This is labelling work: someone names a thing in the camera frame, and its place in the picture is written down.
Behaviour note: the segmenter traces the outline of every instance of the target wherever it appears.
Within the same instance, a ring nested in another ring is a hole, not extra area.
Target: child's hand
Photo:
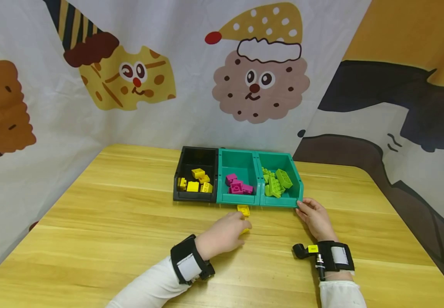
[[[196,249],[203,260],[244,245],[244,240],[239,240],[238,237],[244,229],[251,229],[252,226],[249,221],[242,220],[242,217],[243,214],[239,211],[229,213],[196,237]]]
[[[302,201],[297,201],[299,208],[296,208],[296,213],[308,225],[316,240],[338,241],[325,208],[311,198],[304,198]]]

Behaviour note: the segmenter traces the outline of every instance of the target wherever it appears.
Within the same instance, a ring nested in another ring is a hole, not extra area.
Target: wood grain
[[[180,152],[104,149],[0,266],[0,307],[105,307],[125,285],[235,206],[175,202]],[[348,243],[369,308],[444,307],[444,276],[362,170],[296,163],[307,197]],[[293,210],[252,207],[246,245],[212,260],[216,275],[174,307],[318,307],[311,244]]]

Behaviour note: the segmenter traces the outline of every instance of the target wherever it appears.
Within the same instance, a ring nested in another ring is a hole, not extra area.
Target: yellow polka dot hat
[[[258,6],[234,17],[219,31],[210,32],[205,42],[212,45],[221,39],[240,41],[238,53],[249,59],[261,62],[298,59],[302,42],[301,14],[288,2]],[[255,47],[268,52],[254,53]]]

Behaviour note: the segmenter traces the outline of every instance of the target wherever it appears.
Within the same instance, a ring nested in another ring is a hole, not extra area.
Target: plastic bin
[[[219,172],[219,149],[204,148],[194,146],[183,146],[179,158],[176,174],[174,174],[173,200],[175,201],[202,201],[215,203],[217,199],[217,181]],[[202,168],[210,178],[213,185],[213,192],[187,192],[178,189],[178,178],[185,178],[186,181],[198,182],[193,178],[192,169]]]
[[[217,203],[259,205],[261,195],[260,172],[254,151],[219,149],[219,181]],[[251,185],[251,195],[229,194],[225,177],[236,174],[237,179]]]
[[[260,190],[260,205],[271,207],[297,207],[297,200],[302,200],[304,192],[304,184],[302,183],[299,173],[297,173],[294,160],[289,153],[272,153],[272,152],[255,152],[258,161],[258,171],[261,183]],[[290,180],[292,181],[292,187],[286,189],[280,198],[273,196],[267,197],[265,195],[265,180],[263,178],[263,171],[261,167],[267,168],[271,172],[276,172],[277,169],[282,169],[287,172]]]

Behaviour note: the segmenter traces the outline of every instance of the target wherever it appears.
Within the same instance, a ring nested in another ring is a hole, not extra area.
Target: yellow sticker
[[[317,252],[317,245],[310,245],[310,246],[308,246],[308,252],[309,253]]]

